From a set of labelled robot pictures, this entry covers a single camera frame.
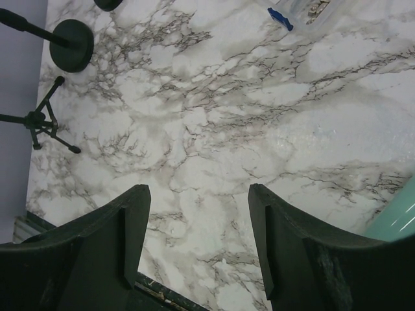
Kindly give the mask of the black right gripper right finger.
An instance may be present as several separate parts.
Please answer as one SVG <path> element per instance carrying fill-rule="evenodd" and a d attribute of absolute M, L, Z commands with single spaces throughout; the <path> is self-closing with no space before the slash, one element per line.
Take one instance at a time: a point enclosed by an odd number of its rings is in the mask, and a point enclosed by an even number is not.
<path fill-rule="evenodd" d="M 248 205 L 274 310 L 413 310 L 414 238 L 384 242 L 298 209 L 262 184 Z"/>

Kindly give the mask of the clear screw organizer box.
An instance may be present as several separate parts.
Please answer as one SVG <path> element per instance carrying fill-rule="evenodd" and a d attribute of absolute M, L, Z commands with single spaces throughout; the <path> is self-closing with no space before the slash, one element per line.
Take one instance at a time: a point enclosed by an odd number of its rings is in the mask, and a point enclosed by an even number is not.
<path fill-rule="evenodd" d="M 263 1 L 270 17 L 289 32 L 314 33 L 340 10 L 341 0 Z"/>

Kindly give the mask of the black clip microphone stand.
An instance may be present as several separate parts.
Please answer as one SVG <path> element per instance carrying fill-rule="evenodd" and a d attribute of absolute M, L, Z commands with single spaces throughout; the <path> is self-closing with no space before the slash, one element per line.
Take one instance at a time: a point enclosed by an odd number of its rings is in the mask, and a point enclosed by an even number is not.
<path fill-rule="evenodd" d="M 94 48 L 93 33 L 79 20 L 64 20 L 49 32 L 29 23 L 24 17 L 2 8 L 1 23 L 47 40 L 54 64 L 65 72 L 79 73 L 91 60 Z"/>

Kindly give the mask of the black shock mount tripod stand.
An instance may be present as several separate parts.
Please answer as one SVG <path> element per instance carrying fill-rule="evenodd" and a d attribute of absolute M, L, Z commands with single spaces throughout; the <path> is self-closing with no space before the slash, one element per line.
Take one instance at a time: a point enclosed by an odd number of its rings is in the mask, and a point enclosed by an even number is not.
<path fill-rule="evenodd" d="M 44 133 L 55 139 L 62 145 L 66 146 L 69 151 L 74 154 L 81 153 L 81 149 L 75 145 L 70 145 L 63 139 L 57 136 L 58 121 L 53 113 L 50 99 L 54 95 L 54 92 L 65 82 L 65 78 L 58 76 L 48 93 L 45 95 L 39 106 L 30 111 L 25 117 L 17 117 L 12 115 L 1 114 L 1 122 L 9 122 L 14 124 L 22 124 L 26 129 L 30 131 L 32 139 L 32 147 L 34 150 L 40 150 L 42 148 L 38 140 L 38 135 Z"/>

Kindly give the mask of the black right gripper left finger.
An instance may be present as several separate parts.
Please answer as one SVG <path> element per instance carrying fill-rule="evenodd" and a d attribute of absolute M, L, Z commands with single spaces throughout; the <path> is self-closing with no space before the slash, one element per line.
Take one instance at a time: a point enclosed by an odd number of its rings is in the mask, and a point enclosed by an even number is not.
<path fill-rule="evenodd" d="M 150 202 L 149 187 L 135 185 L 60 227 L 1 244 L 1 309 L 125 310 Z"/>

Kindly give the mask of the mint green microphone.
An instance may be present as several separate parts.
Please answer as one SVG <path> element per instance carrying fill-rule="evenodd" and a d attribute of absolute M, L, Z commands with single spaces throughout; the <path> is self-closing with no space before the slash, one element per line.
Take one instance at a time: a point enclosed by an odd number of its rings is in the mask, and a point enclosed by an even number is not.
<path fill-rule="evenodd" d="M 393 242 L 414 235 L 414 177 L 394 196 L 363 236 Z"/>

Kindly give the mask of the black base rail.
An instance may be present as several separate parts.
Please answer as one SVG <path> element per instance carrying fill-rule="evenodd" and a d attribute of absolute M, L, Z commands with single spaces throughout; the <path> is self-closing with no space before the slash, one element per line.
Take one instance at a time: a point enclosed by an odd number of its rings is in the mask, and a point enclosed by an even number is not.
<path fill-rule="evenodd" d="M 55 226 L 31 212 L 14 220 L 12 241 L 24 240 L 54 229 Z M 134 289 L 130 291 L 126 310 L 203 310 L 200 305 L 138 272 Z"/>

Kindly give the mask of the black round base stand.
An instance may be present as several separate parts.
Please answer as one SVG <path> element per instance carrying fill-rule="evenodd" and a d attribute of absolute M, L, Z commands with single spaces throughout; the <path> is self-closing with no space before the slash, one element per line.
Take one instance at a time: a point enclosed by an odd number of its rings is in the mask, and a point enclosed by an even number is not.
<path fill-rule="evenodd" d="M 115 10 L 122 2 L 123 0 L 94 0 L 94 3 L 105 12 Z"/>

